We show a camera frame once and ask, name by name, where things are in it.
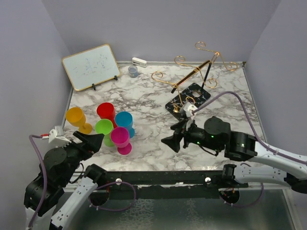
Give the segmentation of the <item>green wine glass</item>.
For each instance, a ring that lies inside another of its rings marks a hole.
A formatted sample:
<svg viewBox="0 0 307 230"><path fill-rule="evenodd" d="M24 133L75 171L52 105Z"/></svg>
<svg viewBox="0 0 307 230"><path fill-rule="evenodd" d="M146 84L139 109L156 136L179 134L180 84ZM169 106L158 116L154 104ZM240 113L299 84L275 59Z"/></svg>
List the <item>green wine glass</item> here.
<svg viewBox="0 0 307 230"><path fill-rule="evenodd" d="M114 147L114 143L111 140L110 134L113 130L113 123L108 120L108 119L101 119L99 120L95 127L94 127L95 131L97 134L103 134L104 135L104 139L103 142L106 146L108 147Z"/></svg>

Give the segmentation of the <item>pink wine glass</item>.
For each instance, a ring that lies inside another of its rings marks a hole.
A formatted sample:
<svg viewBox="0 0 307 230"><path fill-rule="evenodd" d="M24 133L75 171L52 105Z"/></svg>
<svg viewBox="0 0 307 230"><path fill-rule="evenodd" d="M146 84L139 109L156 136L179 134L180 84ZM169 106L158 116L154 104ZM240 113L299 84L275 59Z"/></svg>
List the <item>pink wine glass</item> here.
<svg viewBox="0 0 307 230"><path fill-rule="evenodd" d="M132 145L130 144L129 132L124 127L116 127L112 130L110 134L111 140L117 147L119 154L128 155L132 150Z"/></svg>

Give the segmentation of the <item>yellow wine glass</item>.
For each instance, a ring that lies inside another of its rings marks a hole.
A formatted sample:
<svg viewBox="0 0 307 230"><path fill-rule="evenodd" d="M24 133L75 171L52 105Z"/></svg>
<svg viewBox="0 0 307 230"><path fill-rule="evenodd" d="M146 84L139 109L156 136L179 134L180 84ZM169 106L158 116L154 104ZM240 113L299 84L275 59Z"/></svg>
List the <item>yellow wine glass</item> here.
<svg viewBox="0 0 307 230"><path fill-rule="evenodd" d="M65 114L65 118L72 126L77 127L78 131L83 134L90 134L93 130L92 125L86 122L83 110L79 107L69 109Z"/></svg>

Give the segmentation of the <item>red wine glass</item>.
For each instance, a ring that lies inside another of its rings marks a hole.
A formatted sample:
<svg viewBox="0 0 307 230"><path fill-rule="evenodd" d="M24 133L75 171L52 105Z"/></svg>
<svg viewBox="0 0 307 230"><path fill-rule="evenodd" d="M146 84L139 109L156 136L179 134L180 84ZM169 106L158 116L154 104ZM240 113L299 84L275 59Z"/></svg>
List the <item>red wine glass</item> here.
<svg viewBox="0 0 307 230"><path fill-rule="evenodd" d="M101 119L108 119L112 122L113 127L116 128L116 122L115 122L115 108L112 103L104 102L100 104L96 109L97 114Z"/></svg>

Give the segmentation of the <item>blue wine glass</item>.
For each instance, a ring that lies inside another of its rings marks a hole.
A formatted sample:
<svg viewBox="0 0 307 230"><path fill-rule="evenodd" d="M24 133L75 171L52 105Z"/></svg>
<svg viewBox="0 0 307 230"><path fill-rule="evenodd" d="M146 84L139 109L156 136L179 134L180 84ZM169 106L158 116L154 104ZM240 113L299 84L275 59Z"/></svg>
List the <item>blue wine glass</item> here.
<svg viewBox="0 0 307 230"><path fill-rule="evenodd" d="M133 128L133 117L131 113L127 111L122 111L116 114L115 123L118 127L124 127L128 130L130 138L135 135L135 130Z"/></svg>

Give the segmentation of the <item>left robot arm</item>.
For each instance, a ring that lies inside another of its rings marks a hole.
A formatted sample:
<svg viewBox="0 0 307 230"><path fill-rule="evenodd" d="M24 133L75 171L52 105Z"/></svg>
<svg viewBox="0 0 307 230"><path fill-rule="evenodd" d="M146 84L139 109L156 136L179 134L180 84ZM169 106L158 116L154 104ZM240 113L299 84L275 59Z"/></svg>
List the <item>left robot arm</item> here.
<svg viewBox="0 0 307 230"><path fill-rule="evenodd" d="M58 134L55 129L48 134L29 136L39 158L40 172L25 189L27 230L66 229L85 199L95 189L105 186L106 171L97 165L89 166L77 190L58 212L54 211L80 163L100 150L105 137L79 131L73 135L80 140L79 143Z"/></svg>

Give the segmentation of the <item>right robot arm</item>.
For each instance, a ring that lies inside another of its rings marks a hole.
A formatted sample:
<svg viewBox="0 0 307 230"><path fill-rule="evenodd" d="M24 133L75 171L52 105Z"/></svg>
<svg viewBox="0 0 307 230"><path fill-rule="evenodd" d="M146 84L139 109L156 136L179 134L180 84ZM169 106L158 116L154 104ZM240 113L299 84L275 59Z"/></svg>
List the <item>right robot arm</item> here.
<svg viewBox="0 0 307 230"><path fill-rule="evenodd" d="M256 168L224 165L221 175L212 180L220 188L258 182L280 184L302 194L307 192L306 156L281 151L262 144L255 136L232 131L228 122L215 116L206 120L203 128L185 119L172 125L171 130L174 131L173 135L163 138L161 142L175 152L179 152L183 141L183 148L192 143L205 152L213 150L214 156L223 151L224 157L232 161L262 164Z"/></svg>

